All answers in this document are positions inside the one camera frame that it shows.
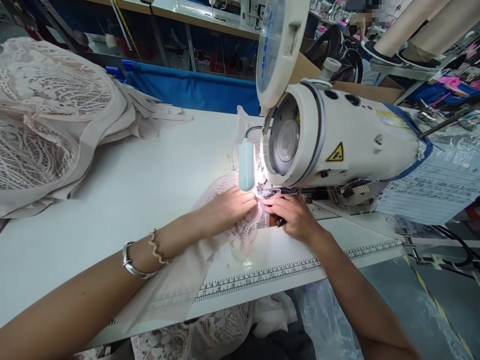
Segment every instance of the blue bin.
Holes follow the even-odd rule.
[[[464,93],[468,94],[468,97],[463,97],[463,96],[458,96],[458,95],[449,95],[446,98],[444,98],[442,101],[448,105],[458,105],[463,103],[464,101],[476,96],[480,95],[480,91],[475,90],[473,87],[470,87],[464,83],[461,83],[458,86],[458,89],[463,91]]]
[[[433,85],[424,83],[417,90],[412,92],[411,95],[407,97],[407,99],[412,103],[418,103],[420,100],[423,100],[427,104],[432,104],[439,100],[441,97],[452,93],[453,92],[441,82],[436,82]]]

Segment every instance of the sewing machine light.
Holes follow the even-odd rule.
[[[255,186],[255,146],[244,138],[238,153],[238,187],[250,191]]]

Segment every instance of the silver bangle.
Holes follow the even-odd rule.
[[[142,279],[142,280],[150,279],[153,275],[155,275],[157,273],[156,271],[151,272],[151,273],[145,273],[145,272],[138,271],[132,265],[132,260],[129,258],[129,254],[128,254],[128,248],[132,244],[133,244],[133,242],[131,242],[131,241],[126,242],[125,245],[123,246],[122,251],[121,251],[121,258],[122,258],[122,261],[123,261],[123,263],[122,263],[123,267],[130,274],[136,276],[139,279]]]

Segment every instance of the instruction paper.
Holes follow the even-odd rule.
[[[409,175],[391,181],[374,209],[424,225],[444,225],[470,205],[480,195],[478,146],[449,139],[436,143],[430,157]]]

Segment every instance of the white table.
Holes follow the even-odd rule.
[[[316,17],[318,20],[320,20],[322,23],[325,23],[328,25],[336,24],[335,21],[322,17],[318,12],[314,10],[309,10],[309,13],[312,14],[314,17]]]
[[[240,24],[240,16],[188,0],[155,0],[154,15],[199,26],[219,33],[258,40],[260,31]]]
[[[42,213],[12,220],[0,233],[0,327],[71,279],[78,273],[117,252],[127,241],[142,238],[189,212],[201,194],[220,176],[233,169],[232,145],[239,133],[237,115],[185,110],[194,121],[165,128],[159,138],[129,139],[103,149],[73,199],[59,201]],[[256,118],[258,124],[263,120]],[[329,212],[316,211],[321,224],[331,231],[342,248],[388,240]],[[385,215],[356,218],[383,234],[394,234]],[[282,229],[261,229],[257,240],[275,242],[258,268],[276,266],[313,257],[313,254]],[[229,244],[215,257],[207,281],[244,273],[226,271]],[[402,246],[354,261],[358,267],[371,265],[405,253]],[[295,279],[257,286],[222,298],[196,302],[188,317],[194,318],[242,302],[254,300],[325,278],[322,270]],[[90,346],[117,341],[171,324],[148,321],[128,333],[120,326],[103,330]]]

